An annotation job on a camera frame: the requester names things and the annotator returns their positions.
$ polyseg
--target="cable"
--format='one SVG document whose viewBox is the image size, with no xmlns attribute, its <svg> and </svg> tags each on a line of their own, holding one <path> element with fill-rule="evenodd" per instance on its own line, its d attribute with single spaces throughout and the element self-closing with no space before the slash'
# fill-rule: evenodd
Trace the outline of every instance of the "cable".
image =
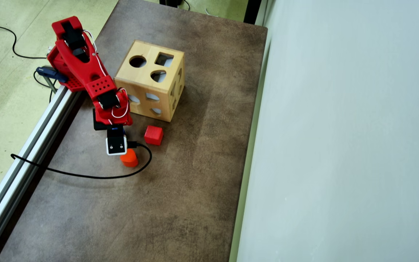
<svg viewBox="0 0 419 262">
<path fill-rule="evenodd" d="M 33 79 L 35 79 L 35 81 L 36 81 L 37 83 L 39 83 L 40 85 L 42 85 L 42 86 L 46 86 L 46 87 L 48 87 L 48 88 L 49 88 L 49 86 L 48 86 L 48 85 L 43 84 L 42 82 L 38 81 L 38 79 L 36 79 L 36 77 L 35 77 L 35 74 L 36 74 L 36 70 L 35 70 L 35 72 L 33 72 Z"/>
<path fill-rule="evenodd" d="M 14 43 L 12 45 L 12 51 L 14 52 L 15 55 L 20 56 L 20 57 L 23 57 L 23 58 L 30 58 L 30 59 L 46 59 L 46 57 L 31 57 L 31 56 L 19 55 L 15 51 L 15 43 L 17 42 L 17 36 L 15 35 L 15 33 L 12 30 L 7 29 L 7 28 L 4 28 L 4 27 L 0 27 L 0 28 L 1 29 L 4 29 L 4 30 L 7 30 L 7 31 L 10 31 L 14 35 Z"/>
<path fill-rule="evenodd" d="M 119 91 L 121 91 L 121 90 L 123 90 L 123 91 L 125 92 L 125 96 L 128 98 L 128 96 L 127 96 L 127 91 L 126 91 L 124 88 L 119 88 L 118 92 L 119 92 Z M 115 115 L 114 115 L 114 111 L 113 111 L 113 109 L 114 109 L 114 107 L 113 107 L 113 108 L 111 108 L 111 115 L 112 115 L 114 118 L 123 118 L 123 117 L 124 117 L 124 116 L 128 113 L 128 103 L 127 103 L 127 106 L 126 106 L 125 112 L 124 112 L 124 114 L 123 114 L 122 116 L 115 116 Z"/>
<path fill-rule="evenodd" d="M 183 1 L 187 3 L 187 5 L 188 5 L 188 11 L 189 11 L 190 10 L 190 5 L 188 4 L 188 2 L 186 0 L 183 0 Z"/>
<path fill-rule="evenodd" d="M 90 38 L 92 39 L 92 42 L 93 42 L 93 47 L 95 48 L 95 52 L 92 53 L 92 55 L 96 57 L 96 59 L 98 60 L 98 64 L 100 65 L 101 72 L 104 74 L 104 76 L 106 76 L 106 73 L 103 70 L 103 66 L 100 63 L 100 59 L 98 58 L 98 55 L 96 55 L 96 53 L 98 53 L 98 49 L 96 48 L 95 39 L 93 38 L 92 33 L 90 33 L 90 31 L 88 30 L 83 30 L 83 32 L 87 32 L 90 35 Z"/>
<path fill-rule="evenodd" d="M 83 31 L 87 32 L 90 35 L 90 38 L 92 39 L 92 42 L 93 42 L 93 47 L 95 48 L 95 53 L 97 53 L 98 49 L 96 48 L 95 39 L 93 38 L 92 33 L 90 33 L 90 31 L 88 30 L 83 30 Z"/>
<path fill-rule="evenodd" d="M 23 158 L 23 157 L 21 157 L 21 156 L 18 156 L 18 155 L 16 155 L 16 154 L 11 154 L 11 157 L 12 157 L 14 160 L 17 158 L 17 159 L 20 159 L 20 160 L 22 160 L 22 161 L 24 161 L 24 162 L 27 162 L 27 163 L 32 164 L 32 165 L 34 165 L 34 166 L 37 166 L 37 167 L 39 167 L 39 168 L 41 168 L 41 169 L 45 169 L 45 170 L 49 170 L 49 171 L 53 171 L 53 172 L 56 172 L 56 173 L 59 173 L 59 174 L 64 174 L 64 175 L 68 175 L 68 176 L 80 177 L 80 178 L 90 178 L 90 179 L 119 179 L 119 178 L 131 177 L 131 176 L 133 176 L 133 175 L 135 175 L 135 174 L 140 173 L 140 172 L 141 172 L 141 171 L 143 171 L 143 169 L 145 169 L 145 168 L 148 166 L 148 164 L 151 162 L 151 158 L 152 158 L 152 156 L 153 156 L 153 154 L 151 153 L 151 150 L 150 150 L 147 146 L 145 146 L 145 145 L 143 145 L 143 144 L 136 143 L 136 145 L 137 145 L 137 146 L 141 146 L 141 147 L 145 148 L 145 149 L 148 151 L 148 154 L 150 155 L 150 158 L 148 159 L 148 162 L 146 162 L 146 164 L 145 164 L 144 166 L 142 166 L 139 170 L 137 170 L 137 171 L 135 171 L 135 172 L 132 172 L 132 173 L 127 174 L 127 175 L 120 175 L 120 176 L 113 176 L 113 177 L 97 177 L 97 176 L 80 175 L 80 174 L 75 174 L 75 173 L 70 173 L 70 172 L 60 171 L 60 170 L 57 170 L 57 169 L 49 168 L 49 167 L 47 167 L 47 166 L 42 166 L 42 165 L 40 165 L 40 164 L 37 164 L 37 163 L 32 162 L 32 161 L 30 161 L 30 160 L 27 160 L 27 159 L 25 159 L 25 158 Z"/>
<path fill-rule="evenodd" d="M 210 16 L 219 17 L 219 16 L 217 16 L 217 15 L 212 15 L 212 14 L 208 13 L 208 10 L 206 10 L 206 7 L 205 7 L 205 13 L 206 13 L 207 15 L 210 15 Z"/>
</svg>

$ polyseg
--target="white wire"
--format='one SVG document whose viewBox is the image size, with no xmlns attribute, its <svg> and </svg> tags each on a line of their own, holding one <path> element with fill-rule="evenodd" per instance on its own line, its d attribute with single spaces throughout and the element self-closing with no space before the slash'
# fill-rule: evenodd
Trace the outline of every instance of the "white wire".
<svg viewBox="0 0 419 262">
<path fill-rule="evenodd" d="M 106 76 L 106 73 L 105 73 L 105 71 L 103 70 L 103 66 L 101 66 L 100 59 L 98 58 L 98 55 L 96 55 L 96 53 L 92 53 L 92 55 L 93 55 L 94 57 L 96 57 L 96 59 L 98 60 L 98 64 L 100 65 L 100 69 L 101 69 L 101 71 L 103 72 L 103 75 L 104 75 L 104 76 Z"/>
<path fill-rule="evenodd" d="M 90 31 L 88 30 L 83 30 L 83 31 L 87 32 L 90 35 L 90 38 L 92 39 L 92 42 L 93 42 L 93 47 L 95 48 L 95 53 L 97 53 L 98 50 L 96 49 L 95 39 L 93 38 L 92 33 L 90 33 Z"/>
<path fill-rule="evenodd" d="M 121 90 L 123 90 L 124 92 L 125 92 L 125 95 L 127 96 L 127 91 L 124 89 L 124 88 L 119 88 L 119 90 L 118 90 L 118 92 L 119 91 L 121 91 Z M 111 108 L 111 115 L 113 116 L 113 117 L 115 117 L 115 118 L 123 118 L 127 113 L 128 113 L 128 102 L 127 102 L 127 107 L 126 107 L 126 110 L 125 110 L 125 112 L 124 112 L 124 114 L 122 115 L 122 116 L 115 116 L 114 115 L 114 112 L 113 112 L 113 109 L 114 108 Z"/>
<path fill-rule="evenodd" d="M 206 10 L 206 7 L 205 7 L 205 13 L 206 13 L 207 15 L 211 15 L 211 16 L 214 16 L 214 17 L 219 17 L 219 16 L 217 16 L 217 15 L 212 15 L 212 14 L 208 13 L 208 11 Z"/>
<path fill-rule="evenodd" d="M 96 59 L 98 60 L 98 64 L 100 65 L 101 72 L 103 73 L 104 76 L 106 76 L 106 72 L 103 70 L 103 66 L 101 66 L 100 59 L 98 58 L 98 55 L 96 55 L 96 53 L 98 53 L 98 48 L 96 48 L 95 39 L 93 38 L 92 33 L 88 30 L 83 30 L 83 31 L 87 32 L 90 35 L 90 38 L 92 39 L 92 42 L 93 42 L 93 47 L 95 48 L 95 52 L 92 53 L 92 55 L 96 57 Z"/>
</svg>

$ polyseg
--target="orange cylinder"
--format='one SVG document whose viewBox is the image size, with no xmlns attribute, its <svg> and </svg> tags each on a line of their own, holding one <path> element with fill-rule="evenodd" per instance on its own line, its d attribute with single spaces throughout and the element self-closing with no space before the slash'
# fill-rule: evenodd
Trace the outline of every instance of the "orange cylinder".
<svg viewBox="0 0 419 262">
<path fill-rule="evenodd" d="M 135 155 L 135 151 L 132 148 L 128 148 L 127 154 L 121 156 L 121 161 L 127 167 L 136 167 L 138 165 L 137 155 Z"/>
</svg>

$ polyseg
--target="square hole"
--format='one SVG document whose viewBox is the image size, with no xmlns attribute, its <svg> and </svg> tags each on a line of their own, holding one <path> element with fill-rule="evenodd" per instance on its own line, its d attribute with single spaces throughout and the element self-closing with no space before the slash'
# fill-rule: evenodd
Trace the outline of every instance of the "square hole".
<svg viewBox="0 0 419 262">
<path fill-rule="evenodd" d="M 159 53 L 158 58 L 156 58 L 155 64 L 170 67 L 172 60 L 174 59 L 173 55 L 168 55 L 166 53 Z"/>
</svg>

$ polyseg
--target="white wall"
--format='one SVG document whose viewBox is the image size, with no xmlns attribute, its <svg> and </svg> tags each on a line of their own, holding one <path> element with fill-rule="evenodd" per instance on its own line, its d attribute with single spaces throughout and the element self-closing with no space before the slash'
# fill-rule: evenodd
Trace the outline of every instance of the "white wall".
<svg viewBox="0 0 419 262">
<path fill-rule="evenodd" d="M 419 261 L 419 1 L 271 11 L 238 261 Z"/>
</svg>

